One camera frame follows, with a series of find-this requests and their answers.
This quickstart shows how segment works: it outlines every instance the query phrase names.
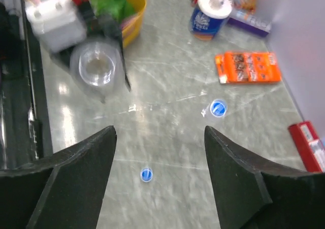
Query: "green object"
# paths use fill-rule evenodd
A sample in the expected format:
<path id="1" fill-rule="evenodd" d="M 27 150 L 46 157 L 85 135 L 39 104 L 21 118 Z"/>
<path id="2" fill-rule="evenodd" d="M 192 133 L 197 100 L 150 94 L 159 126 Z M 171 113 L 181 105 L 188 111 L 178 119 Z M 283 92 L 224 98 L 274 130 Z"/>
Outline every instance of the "green object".
<path id="1" fill-rule="evenodd" d="M 90 0 L 90 3 L 97 15 L 110 13 L 118 22 L 135 14 L 133 6 L 126 0 Z"/>

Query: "white wall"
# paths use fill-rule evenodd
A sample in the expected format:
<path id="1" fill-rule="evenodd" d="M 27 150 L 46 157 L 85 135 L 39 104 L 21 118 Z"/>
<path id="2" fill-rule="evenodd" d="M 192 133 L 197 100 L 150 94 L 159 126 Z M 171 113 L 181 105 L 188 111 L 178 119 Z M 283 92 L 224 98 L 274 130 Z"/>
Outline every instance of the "white wall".
<path id="1" fill-rule="evenodd" d="M 268 38 L 297 106 L 325 137 L 325 0 L 259 0 Z"/>

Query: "blue dot marker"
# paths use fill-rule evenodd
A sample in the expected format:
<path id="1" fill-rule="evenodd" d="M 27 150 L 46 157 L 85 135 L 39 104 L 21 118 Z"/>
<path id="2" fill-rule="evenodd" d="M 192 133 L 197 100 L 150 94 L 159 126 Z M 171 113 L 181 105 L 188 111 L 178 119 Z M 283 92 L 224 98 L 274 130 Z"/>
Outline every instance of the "blue dot marker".
<path id="1" fill-rule="evenodd" d="M 150 182 L 152 180 L 152 169 L 150 168 L 142 169 L 140 177 L 143 182 Z"/>
<path id="2" fill-rule="evenodd" d="M 211 103 L 210 111 L 214 117 L 222 117 L 227 111 L 227 103 L 223 100 L 214 100 Z"/>

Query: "gray tile floor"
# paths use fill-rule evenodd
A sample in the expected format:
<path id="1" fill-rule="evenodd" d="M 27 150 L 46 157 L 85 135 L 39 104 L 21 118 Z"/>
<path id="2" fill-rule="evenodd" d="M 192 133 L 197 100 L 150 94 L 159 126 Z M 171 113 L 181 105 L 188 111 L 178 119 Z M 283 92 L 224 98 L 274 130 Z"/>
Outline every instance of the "gray tile floor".
<path id="1" fill-rule="evenodd" d="M 107 125 L 117 129 L 116 154 L 98 229 L 219 228 L 209 177 L 201 110 L 227 101 L 215 128 L 238 144 L 304 169 L 287 127 L 301 121 L 283 83 L 220 85 L 214 55 L 266 50 L 264 42 L 226 26 L 212 42 L 188 31 L 190 0 L 148 0 L 141 35 L 126 49 L 133 90 L 101 104 L 75 85 L 43 51 L 54 151 Z M 143 183 L 140 170 L 153 169 Z"/>

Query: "yellow bin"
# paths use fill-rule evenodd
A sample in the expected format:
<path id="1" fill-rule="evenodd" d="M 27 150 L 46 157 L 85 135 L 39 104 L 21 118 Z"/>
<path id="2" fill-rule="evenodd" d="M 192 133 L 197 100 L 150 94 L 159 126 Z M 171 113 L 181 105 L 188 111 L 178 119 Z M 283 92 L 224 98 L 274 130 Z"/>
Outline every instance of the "yellow bin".
<path id="1" fill-rule="evenodd" d="M 122 31 L 123 47 L 129 45 L 140 33 L 144 11 L 146 9 L 146 0 L 127 0 L 138 13 L 136 18 Z"/>

